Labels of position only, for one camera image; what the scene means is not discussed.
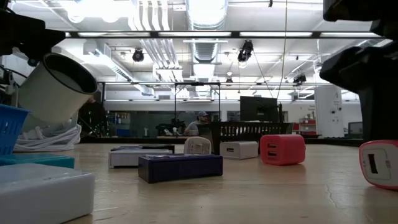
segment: monitor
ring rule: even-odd
[[[276,98],[241,96],[241,121],[279,122]]]

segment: wooden tabletop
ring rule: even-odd
[[[96,177],[94,212],[68,223],[398,223],[398,192],[365,181],[358,148],[308,145],[303,164],[284,167],[225,159],[221,177],[147,184],[137,169],[108,169],[115,146],[62,153]]]

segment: man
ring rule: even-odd
[[[184,135],[193,136],[199,135],[199,129],[197,124],[207,123],[208,114],[204,111],[199,112],[197,121],[191,122],[184,131]]]
[[[83,122],[79,122],[82,135],[87,135],[92,131],[102,134],[101,128],[103,127],[104,130],[107,128],[105,109],[94,99],[94,96],[91,96],[80,108],[79,118],[83,120]]]

